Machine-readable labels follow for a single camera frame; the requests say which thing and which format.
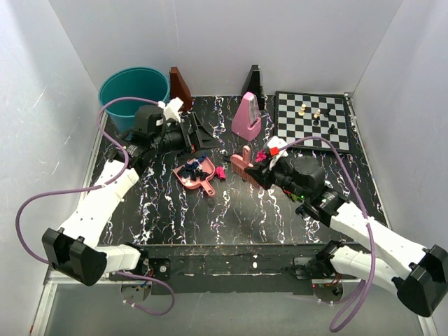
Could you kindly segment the pink hand brush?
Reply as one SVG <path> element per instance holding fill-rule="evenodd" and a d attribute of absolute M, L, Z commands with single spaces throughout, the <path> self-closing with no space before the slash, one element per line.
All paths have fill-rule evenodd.
<path fill-rule="evenodd" d="M 249 182 L 255 188 L 261 188 L 261 168 L 251 163 L 251 148 L 244 146 L 242 154 L 233 154 L 230 156 L 230 163 L 233 172 L 240 175 L 242 180 Z"/>

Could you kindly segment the pink dustpan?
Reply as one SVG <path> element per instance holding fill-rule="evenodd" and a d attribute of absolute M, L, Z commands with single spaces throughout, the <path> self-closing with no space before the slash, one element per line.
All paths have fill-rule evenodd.
<path fill-rule="evenodd" d="M 213 197 L 216 193 L 214 187 L 210 184 L 211 179 L 215 176 L 216 168 L 205 155 L 187 161 L 180 167 L 175 168 L 173 173 L 186 189 L 201 188 L 210 197 Z"/>

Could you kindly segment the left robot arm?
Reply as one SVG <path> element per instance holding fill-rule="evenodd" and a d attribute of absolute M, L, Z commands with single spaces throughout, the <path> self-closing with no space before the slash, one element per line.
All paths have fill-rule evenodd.
<path fill-rule="evenodd" d="M 47 229 L 42 243 L 49 265 L 56 271 L 92 286 L 105 273 L 126 271 L 135 280 L 150 270 L 146 251 L 132 243 L 99 246 L 102 231 L 125 194 L 147 170 L 157 154 L 180 151 L 203 154 L 219 142 L 199 121 L 197 114 L 182 117 L 169 107 L 141 106 L 133 127 L 118 138 L 90 191 L 76 210 L 57 229 Z"/>

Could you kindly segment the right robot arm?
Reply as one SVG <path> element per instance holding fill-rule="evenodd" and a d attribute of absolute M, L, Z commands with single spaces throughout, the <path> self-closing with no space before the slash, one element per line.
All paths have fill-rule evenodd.
<path fill-rule="evenodd" d="M 286 157 L 266 157 L 251 164 L 243 156 L 244 173 L 264 189 L 278 186 L 296 196 L 297 212 L 339 231 L 369 252 L 356 252 L 342 243 L 329 243 L 316 256 L 318 273 L 325 278 L 338 273 L 358 278 L 370 275 L 375 263 L 374 284 L 398 296 L 410 311 L 429 317 L 447 295 L 447 251 L 410 241 L 374 218 L 364 218 L 359 207 L 325 183 L 325 171 L 314 157 L 290 162 Z"/>

